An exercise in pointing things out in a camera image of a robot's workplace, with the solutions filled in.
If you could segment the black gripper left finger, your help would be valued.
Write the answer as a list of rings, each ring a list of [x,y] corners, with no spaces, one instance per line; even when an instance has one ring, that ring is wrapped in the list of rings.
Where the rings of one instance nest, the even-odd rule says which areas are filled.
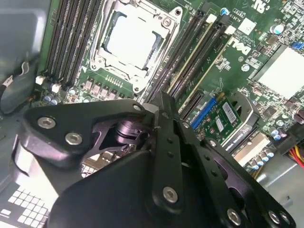
[[[79,200],[97,185],[130,187],[142,169],[152,172],[150,198],[164,202],[163,188],[181,188],[179,124],[173,107],[155,112],[132,99],[42,106],[27,110],[11,156],[14,181],[53,205],[69,188]],[[83,178],[82,162],[127,144],[138,150]]]

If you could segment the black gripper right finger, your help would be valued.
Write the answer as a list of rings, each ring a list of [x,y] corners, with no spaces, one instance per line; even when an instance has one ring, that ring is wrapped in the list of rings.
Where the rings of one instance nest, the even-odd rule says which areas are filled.
[[[218,143],[199,141],[170,107],[181,142],[185,210],[173,228],[294,228],[292,216]]]

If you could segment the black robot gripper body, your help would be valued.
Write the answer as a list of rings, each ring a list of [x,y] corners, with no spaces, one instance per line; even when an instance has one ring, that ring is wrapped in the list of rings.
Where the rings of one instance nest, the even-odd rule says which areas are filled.
[[[140,138],[135,152],[72,185],[55,202],[51,228],[172,228],[185,210],[176,123]]]

